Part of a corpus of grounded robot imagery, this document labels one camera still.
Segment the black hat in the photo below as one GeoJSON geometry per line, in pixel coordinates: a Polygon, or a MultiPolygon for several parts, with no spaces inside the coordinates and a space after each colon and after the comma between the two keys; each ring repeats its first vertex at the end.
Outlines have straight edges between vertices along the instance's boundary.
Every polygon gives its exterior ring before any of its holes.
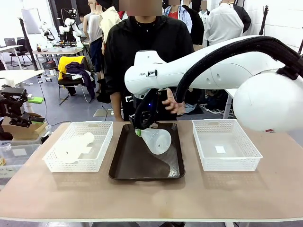
{"type": "Polygon", "coordinates": [[[104,8],[109,8],[113,6],[113,0],[96,0],[104,8]]]}

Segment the red shirt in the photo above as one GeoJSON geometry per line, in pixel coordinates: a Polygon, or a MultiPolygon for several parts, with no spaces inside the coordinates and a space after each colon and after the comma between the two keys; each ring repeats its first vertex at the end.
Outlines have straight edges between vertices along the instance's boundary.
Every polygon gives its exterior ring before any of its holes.
{"type": "Polygon", "coordinates": [[[178,11],[174,13],[169,13],[169,17],[175,18],[178,20],[178,11]]]}

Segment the yellow jacket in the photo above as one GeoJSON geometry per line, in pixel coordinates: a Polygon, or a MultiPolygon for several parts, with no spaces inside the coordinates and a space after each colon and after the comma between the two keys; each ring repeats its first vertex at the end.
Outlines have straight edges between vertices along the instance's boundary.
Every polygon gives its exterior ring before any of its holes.
{"type": "Polygon", "coordinates": [[[62,73],[66,73],[65,66],[67,66],[68,64],[70,64],[72,62],[77,62],[77,63],[81,64],[83,58],[85,58],[85,56],[79,56],[79,57],[61,57],[60,61],[59,61],[59,65],[58,65],[58,70],[59,70],[58,80],[63,79],[62,73]]]}

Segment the dark blue cloth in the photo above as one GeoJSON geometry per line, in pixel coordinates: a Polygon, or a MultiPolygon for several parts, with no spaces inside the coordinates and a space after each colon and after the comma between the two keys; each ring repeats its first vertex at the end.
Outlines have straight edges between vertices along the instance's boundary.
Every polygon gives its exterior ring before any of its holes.
{"type": "Polygon", "coordinates": [[[79,64],[78,62],[72,62],[65,67],[67,73],[82,75],[82,78],[84,80],[84,85],[87,88],[87,91],[89,92],[91,99],[94,99],[96,83],[94,80],[91,81],[89,74],[84,69],[84,65],[79,64]]]}
{"type": "Polygon", "coordinates": [[[96,72],[102,71],[102,42],[102,38],[99,38],[90,44],[91,61],[96,68],[96,72]]]}

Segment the wooden table top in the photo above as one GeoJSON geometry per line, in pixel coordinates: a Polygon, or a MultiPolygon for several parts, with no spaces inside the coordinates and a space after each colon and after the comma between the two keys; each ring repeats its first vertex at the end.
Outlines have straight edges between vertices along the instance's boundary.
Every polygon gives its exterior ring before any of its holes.
{"type": "Polygon", "coordinates": [[[62,124],[0,192],[0,217],[28,221],[286,221],[303,219],[303,149],[286,133],[245,129],[263,155],[255,172],[204,172],[191,121],[178,121],[186,174],[117,182],[108,171],[124,122],[98,173],[51,173],[42,160],[62,124]]]}

